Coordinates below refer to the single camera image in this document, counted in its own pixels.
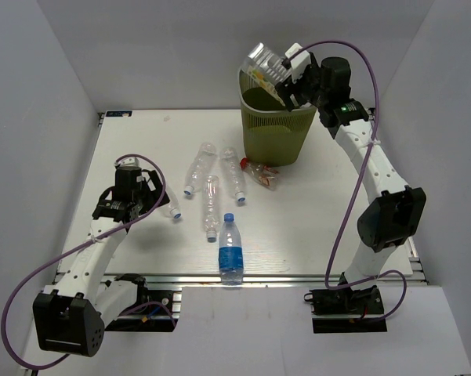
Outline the clear square bottle yellow label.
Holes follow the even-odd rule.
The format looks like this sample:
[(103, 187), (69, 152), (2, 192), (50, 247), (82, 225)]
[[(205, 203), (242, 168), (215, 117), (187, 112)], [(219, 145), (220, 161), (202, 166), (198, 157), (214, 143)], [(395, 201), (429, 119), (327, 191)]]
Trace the clear square bottle yellow label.
[(288, 79), (291, 71), (282, 64), (283, 59), (268, 46), (259, 42), (245, 57), (241, 70), (273, 98), (282, 103), (277, 85)]

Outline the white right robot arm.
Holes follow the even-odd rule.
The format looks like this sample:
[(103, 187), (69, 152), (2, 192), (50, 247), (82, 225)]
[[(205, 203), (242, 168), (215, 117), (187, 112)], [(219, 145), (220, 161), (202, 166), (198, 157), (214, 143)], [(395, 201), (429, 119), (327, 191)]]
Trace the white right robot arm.
[(365, 305), (364, 290), (375, 285), (388, 258), (415, 234), (426, 194), (410, 187), (390, 163), (368, 112), (350, 95), (350, 75), (350, 64), (341, 57), (318, 63), (312, 53), (302, 52), (292, 62), (296, 97), (318, 109), (322, 124), (358, 173), (356, 187), (368, 197), (357, 220), (359, 247), (339, 282), (339, 305), (354, 313)]

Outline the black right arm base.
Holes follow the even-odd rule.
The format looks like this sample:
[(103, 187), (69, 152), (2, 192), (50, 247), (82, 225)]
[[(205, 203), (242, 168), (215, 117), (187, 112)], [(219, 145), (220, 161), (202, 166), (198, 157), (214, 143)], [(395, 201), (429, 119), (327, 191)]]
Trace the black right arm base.
[(314, 334), (387, 332), (380, 290), (310, 290), (303, 296), (311, 304)]

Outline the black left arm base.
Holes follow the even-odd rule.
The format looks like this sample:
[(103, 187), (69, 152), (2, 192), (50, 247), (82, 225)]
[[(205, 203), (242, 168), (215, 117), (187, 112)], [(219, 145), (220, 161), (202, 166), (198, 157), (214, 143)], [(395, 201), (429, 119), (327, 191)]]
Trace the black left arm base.
[(124, 311), (131, 313), (113, 320), (105, 328), (109, 332), (173, 332), (179, 320), (179, 291), (167, 290), (148, 284), (145, 277), (138, 274), (123, 274), (107, 280), (110, 287), (113, 282), (131, 282), (137, 286), (136, 301)]

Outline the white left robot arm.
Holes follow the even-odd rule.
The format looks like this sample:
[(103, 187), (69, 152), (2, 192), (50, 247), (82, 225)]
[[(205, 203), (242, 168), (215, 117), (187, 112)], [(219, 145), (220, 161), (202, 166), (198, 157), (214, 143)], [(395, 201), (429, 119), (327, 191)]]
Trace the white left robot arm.
[(146, 281), (127, 273), (111, 281), (104, 291), (100, 283), (107, 267), (131, 226), (159, 208), (173, 219), (182, 212), (156, 164), (140, 163), (144, 156), (126, 154), (114, 164), (114, 184), (103, 191), (92, 213), (84, 244), (73, 250), (69, 270), (33, 302), (33, 316), (40, 349), (64, 356), (91, 357), (100, 349), (106, 328), (120, 316), (140, 313), (162, 302), (150, 300)]

